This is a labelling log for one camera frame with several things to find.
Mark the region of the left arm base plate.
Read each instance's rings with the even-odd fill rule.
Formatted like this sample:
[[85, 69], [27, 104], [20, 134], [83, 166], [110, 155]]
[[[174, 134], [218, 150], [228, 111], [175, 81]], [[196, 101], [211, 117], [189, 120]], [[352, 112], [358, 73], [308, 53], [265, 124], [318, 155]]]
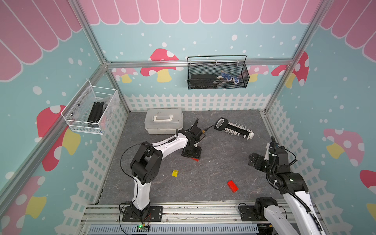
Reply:
[[122, 213], [122, 222], [161, 222], [163, 215], [162, 206], [147, 206], [143, 210], [136, 207], [125, 207]]

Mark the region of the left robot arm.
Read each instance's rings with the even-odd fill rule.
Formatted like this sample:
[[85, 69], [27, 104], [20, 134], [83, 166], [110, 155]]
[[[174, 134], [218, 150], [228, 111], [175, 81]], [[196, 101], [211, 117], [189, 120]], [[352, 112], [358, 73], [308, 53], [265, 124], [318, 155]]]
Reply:
[[182, 150], [183, 157], [199, 160], [202, 149], [198, 143], [204, 139], [203, 135], [203, 130], [192, 126], [187, 130], [177, 130], [173, 136], [158, 143], [140, 144], [130, 163], [130, 177], [135, 183], [130, 208], [139, 217], [145, 217], [149, 211], [151, 182], [158, 175], [162, 160], [178, 150]]

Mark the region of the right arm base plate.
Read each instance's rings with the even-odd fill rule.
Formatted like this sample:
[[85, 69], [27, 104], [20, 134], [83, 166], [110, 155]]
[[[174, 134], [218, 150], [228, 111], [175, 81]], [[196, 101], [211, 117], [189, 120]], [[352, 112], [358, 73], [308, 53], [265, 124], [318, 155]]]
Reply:
[[238, 204], [238, 211], [242, 221], [267, 221], [264, 217], [264, 209], [270, 206], [256, 204], [250, 206], [245, 203]]

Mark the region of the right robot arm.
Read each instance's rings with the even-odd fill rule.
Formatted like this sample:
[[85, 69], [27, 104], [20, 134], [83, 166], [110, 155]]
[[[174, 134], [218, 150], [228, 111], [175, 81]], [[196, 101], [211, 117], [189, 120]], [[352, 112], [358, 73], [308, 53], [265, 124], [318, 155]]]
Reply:
[[267, 144], [265, 156], [252, 153], [248, 165], [265, 173], [267, 183], [278, 190], [292, 211], [299, 231], [283, 217], [276, 200], [271, 197], [258, 198], [255, 214], [266, 218], [278, 235], [324, 235], [325, 231], [317, 217], [305, 180], [299, 173], [292, 172], [292, 152], [276, 142]]

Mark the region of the yellow small block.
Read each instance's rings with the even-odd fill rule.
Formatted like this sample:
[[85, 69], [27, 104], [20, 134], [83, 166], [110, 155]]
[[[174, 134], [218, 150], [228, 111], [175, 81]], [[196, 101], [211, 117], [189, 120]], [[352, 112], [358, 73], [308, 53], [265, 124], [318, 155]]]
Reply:
[[177, 177], [177, 176], [178, 176], [178, 173], [179, 173], [178, 170], [174, 170], [174, 171], [172, 172], [172, 176], [173, 176], [173, 177]]

